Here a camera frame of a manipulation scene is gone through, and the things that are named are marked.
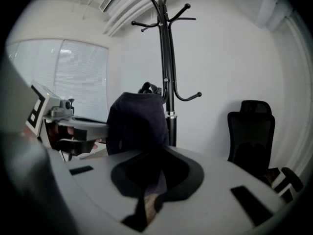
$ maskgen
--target dark fabric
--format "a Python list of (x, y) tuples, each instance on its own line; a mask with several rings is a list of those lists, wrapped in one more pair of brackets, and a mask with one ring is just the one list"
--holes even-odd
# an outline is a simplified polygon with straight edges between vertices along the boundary
[(165, 147), (142, 152), (118, 164), (111, 172), (111, 180), (123, 196), (140, 198), (147, 187), (156, 184), (161, 171), (165, 176), (167, 188), (164, 201), (189, 198), (204, 179), (201, 165)]
[(141, 89), (138, 91), (138, 93), (140, 94), (146, 94), (147, 92), (153, 93), (153, 94), (161, 94), (161, 92), (159, 93), (159, 88), (149, 82), (144, 83)]
[(163, 98), (157, 94), (123, 93), (111, 106), (107, 124), (109, 155), (169, 144)]
[(148, 226), (143, 196), (139, 198), (134, 214), (126, 217), (122, 223), (139, 232)]
[(161, 170), (160, 175), (154, 181), (151, 181), (150, 184), (147, 186), (144, 196), (147, 197), (151, 194), (164, 194), (167, 191), (166, 186), (166, 178), (164, 172)]

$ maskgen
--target window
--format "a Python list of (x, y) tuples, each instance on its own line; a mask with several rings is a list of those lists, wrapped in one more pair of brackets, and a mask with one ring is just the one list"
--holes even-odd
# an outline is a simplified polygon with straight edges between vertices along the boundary
[(7, 46), (28, 85), (32, 80), (61, 98), (74, 98), (75, 115), (106, 121), (108, 49), (70, 40), (27, 40)]

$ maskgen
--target white surface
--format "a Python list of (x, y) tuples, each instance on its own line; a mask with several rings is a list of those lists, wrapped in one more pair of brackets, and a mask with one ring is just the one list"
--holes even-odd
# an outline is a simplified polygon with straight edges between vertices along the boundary
[(34, 110), (37, 111), (38, 110), (38, 107), (40, 105), (40, 100), (38, 99), (36, 104), (35, 104), (35, 107), (34, 107)]
[(145, 231), (148, 235), (241, 234), (254, 225), (230, 189), (245, 186), (271, 212), (279, 211), (283, 200), (263, 182), (236, 165), (191, 151), (173, 148), (200, 163), (204, 182), (187, 200), (163, 204), (157, 218)]
[(60, 194), (71, 212), (73, 221), (77, 224), (79, 234), (138, 234), (114, 220), (109, 213), (104, 213), (85, 194), (84, 190), (73, 180), (73, 176), (58, 152), (49, 150), (48, 154)]
[(98, 143), (98, 142), (95, 142), (94, 144), (97, 145), (96, 149), (92, 149), (90, 153), (82, 153), (81, 155), (77, 156), (76, 158), (77, 159), (86, 158), (86, 157), (93, 155), (93, 154), (96, 154), (100, 151), (107, 153), (107, 151), (106, 151), (107, 145), (106, 144)]
[(55, 73), (54, 92), (61, 98), (75, 99), (76, 116), (107, 120), (107, 60), (106, 48), (64, 40)]
[(291, 166), (288, 164), (293, 154), (301, 153), (299, 147), (303, 143), (302, 128), (306, 125), (308, 112), (307, 102), (310, 100), (307, 95), (307, 78), (303, 66), (303, 60), (300, 51), (292, 36), (291, 30), (287, 27), (274, 35), (275, 43), (281, 56), (284, 67), (284, 106), (281, 111), (282, 121), (281, 132), (275, 130), (276, 140), (279, 146), (276, 146), (275, 153), (272, 156), (272, 164), (281, 166)]
[[(204, 182), (187, 200), (165, 202), (151, 225), (144, 231), (158, 234), (239, 234), (254, 228), (250, 218), (230, 189), (245, 186), (273, 213), (284, 206), (283, 200), (263, 182), (236, 165), (192, 151), (174, 149), (204, 169)], [(125, 152), (101, 159), (71, 161), (70, 169), (90, 165), (93, 170), (74, 176), (83, 191), (104, 212), (122, 221), (134, 213), (137, 200), (122, 196), (111, 181), (115, 165), (137, 152)]]
[[(303, 20), (301, 19), (301, 17), (299, 16), (298, 13), (294, 13), (292, 19), (291, 19), (291, 23), (294, 24), (293, 22), (296, 22), (296, 25), (294, 26), (294, 31), (298, 31), (301, 32), (301, 34), (298, 36), (298, 41), (299, 42), (305, 42), (305, 46), (303, 46), (302, 48), (302, 55), (307, 57), (307, 63), (309, 66), (309, 72), (311, 73), (310, 77), (311, 77), (311, 81), (312, 81), (312, 74), (313, 74), (313, 69), (312, 69), (312, 65), (313, 65), (313, 37), (310, 33), (310, 30), (307, 28), (307, 26), (305, 25), (305, 23), (303, 22)], [(311, 91), (311, 97), (308, 97), (308, 100), (311, 103), (311, 110), (310, 110), (310, 116), (308, 117), (308, 121), (306, 122), (306, 128), (307, 128), (307, 132), (306, 132), (306, 137), (304, 138), (304, 140), (306, 140), (306, 142), (304, 142), (302, 144), (302, 149), (305, 151), (305, 153), (301, 153), (300, 157), (297, 157), (297, 170), (295, 171), (295, 173), (297, 175), (300, 175), (302, 172), (304, 174), (306, 174), (306, 176), (304, 176), (304, 178), (307, 177), (307, 173), (304, 172), (305, 170), (307, 171), (306, 167), (308, 167), (310, 170), (310, 161), (312, 161), (312, 157), (313, 157), (313, 139), (312, 139), (312, 135), (313, 135), (313, 91)]]
[(256, 25), (263, 28), (269, 21), (273, 11), (276, 7), (278, 0), (263, 0), (257, 20)]

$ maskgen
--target black coat rack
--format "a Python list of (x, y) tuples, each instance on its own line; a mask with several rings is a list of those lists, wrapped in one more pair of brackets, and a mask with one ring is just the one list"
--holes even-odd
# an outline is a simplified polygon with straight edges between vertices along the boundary
[(158, 27), (160, 33), (161, 43), (161, 57), (162, 57), (162, 74), (163, 74), (163, 99), (166, 103), (166, 121), (169, 130), (170, 145), (176, 146), (176, 132), (177, 132), (177, 115), (174, 109), (174, 94), (181, 101), (190, 101), (196, 97), (202, 96), (201, 92), (189, 97), (182, 98), (177, 91), (177, 78), (176, 78), (176, 65), (174, 44), (172, 36), (172, 24), (178, 20), (196, 20), (195, 18), (180, 18), (180, 16), (190, 9), (190, 4), (185, 6), (171, 19), (168, 18), (166, 1), (167, 0), (150, 0), (156, 9), (157, 23), (151, 25), (138, 23), (132, 21), (132, 25), (138, 25), (145, 27), (141, 31), (146, 29)]

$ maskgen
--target black strip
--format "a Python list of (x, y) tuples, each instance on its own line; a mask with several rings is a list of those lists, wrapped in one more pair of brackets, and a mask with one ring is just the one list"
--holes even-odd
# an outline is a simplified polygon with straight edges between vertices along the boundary
[(68, 127), (67, 126), (62, 126), (62, 125), (58, 125), (58, 140), (60, 139), (71, 139), (73, 137), (73, 135), (68, 133)]
[(288, 178), (284, 178), (283, 181), (274, 188), (274, 191), (277, 193), (281, 192), (287, 185), (289, 185), (289, 183), (290, 181), (288, 180)]
[[(42, 96), (38, 90), (36, 90), (36, 88), (32, 85), (31, 88), (33, 89), (33, 91), (38, 95), (39, 97), (39, 100), (40, 100), (40, 104), (38, 106), (38, 109), (35, 111), (35, 109), (33, 109), (31, 111), (31, 113), (29, 114), (29, 117), (27, 119), (27, 121), (31, 124), (31, 126), (33, 126), (34, 128), (36, 128), (36, 124), (37, 124), (37, 121), (38, 121), (38, 117), (39, 117), (39, 113), (41, 111), (41, 108), (43, 107), (44, 105), (44, 102), (45, 102), (45, 97)], [(35, 118), (34, 118), (34, 121), (31, 119), (31, 115), (34, 114)]]
[(101, 122), (101, 121), (97, 121), (94, 119), (90, 119), (90, 118), (85, 118), (85, 117), (73, 117), (72, 118), (75, 121), (82, 121), (82, 122), (91, 122), (91, 123), (106, 123), (106, 122)]
[(83, 167), (79, 167), (79, 168), (75, 168), (75, 169), (70, 169), (69, 172), (70, 172), (70, 174), (72, 174), (74, 176), (74, 175), (84, 173), (84, 172), (87, 172), (90, 170), (93, 170), (93, 168), (90, 165), (87, 165), (87, 166), (83, 166)]
[(282, 172), (286, 176), (286, 178), (289, 180), (291, 183), (292, 187), (296, 192), (299, 192), (303, 188), (303, 183), (300, 180), (300, 178), (289, 168), (283, 167)]
[(244, 186), (230, 189), (245, 209), (255, 226), (267, 221), (273, 214)]
[(74, 128), (74, 139), (79, 141), (87, 140), (87, 130), (80, 130)]
[(138, 231), (143, 232), (144, 229), (147, 228), (147, 217), (146, 217), (146, 210), (145, 210), (145, 202), (144, 197), (141, 196), (138, 199), (138, 203), (133, 215), (126, 217), (122, 224), (127, 225), (128, 227)]

